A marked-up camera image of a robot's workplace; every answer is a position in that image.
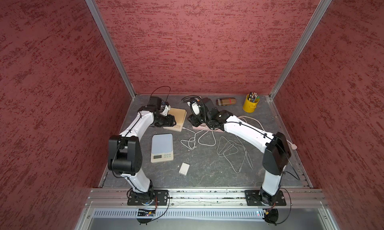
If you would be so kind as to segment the white square charger block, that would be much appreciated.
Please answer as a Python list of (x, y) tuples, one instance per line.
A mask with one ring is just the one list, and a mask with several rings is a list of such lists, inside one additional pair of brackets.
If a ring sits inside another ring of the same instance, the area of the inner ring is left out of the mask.
[(190, 168), (189, 164), (182, 163), (180, 170), (179, 170), (179, 174), (186, 176), (188, 174), (189, 168)]

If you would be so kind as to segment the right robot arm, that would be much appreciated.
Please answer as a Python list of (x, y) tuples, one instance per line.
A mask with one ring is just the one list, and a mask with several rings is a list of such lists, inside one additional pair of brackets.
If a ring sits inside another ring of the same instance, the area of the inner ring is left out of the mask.
[(274, 205), (278, 200), (283, 172), (292, 155), (285, 135), (266, 132), (240, 120), (227, 110), (218, 110), (209, 98), (190, 95), (184, 97), (182, 102), (187, 103), (192, 111), (188, 121), (194, 127), (205, 124), (210, 130), (233, 134), (264, 154), (262, 165), (265, 176), (259, 199), (266, 206)]

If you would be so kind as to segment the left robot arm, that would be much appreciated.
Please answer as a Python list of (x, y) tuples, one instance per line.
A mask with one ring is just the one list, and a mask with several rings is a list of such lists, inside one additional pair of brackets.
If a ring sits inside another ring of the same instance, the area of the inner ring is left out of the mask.
[(108, 169), (115, 178), (126, 180), (132, 187), (129, 196), (140, 205), (149, 206), (156, 196), (152, 181), (142, 170), (143, 155), (140, 145), (149, 127), (173, 127), (176, 120), (169, 114), (167, 101), (151, 96), (147, 105), (139, 108), (136, 118), (122, 133), (111, 136), (108, 142)]

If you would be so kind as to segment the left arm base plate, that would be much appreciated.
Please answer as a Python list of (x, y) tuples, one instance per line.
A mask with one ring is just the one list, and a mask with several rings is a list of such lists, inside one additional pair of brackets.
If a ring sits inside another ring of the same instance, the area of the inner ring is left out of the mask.
[(130, 191), (128, 195), (128, 206), (156, 207), (166, 206), (169, 203), (168, 190), (153, 190), (148, 193), (136, 193)]

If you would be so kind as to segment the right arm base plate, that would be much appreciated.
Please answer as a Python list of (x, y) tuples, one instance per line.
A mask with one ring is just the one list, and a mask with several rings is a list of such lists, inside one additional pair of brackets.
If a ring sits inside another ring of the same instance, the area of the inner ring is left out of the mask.
[(287, 205), (284, 194), (279, 190), (275, 195), (271, 196), (260, 190), (245, 190), (245, 199), (248, 206), (257, 207), (285, 207)]

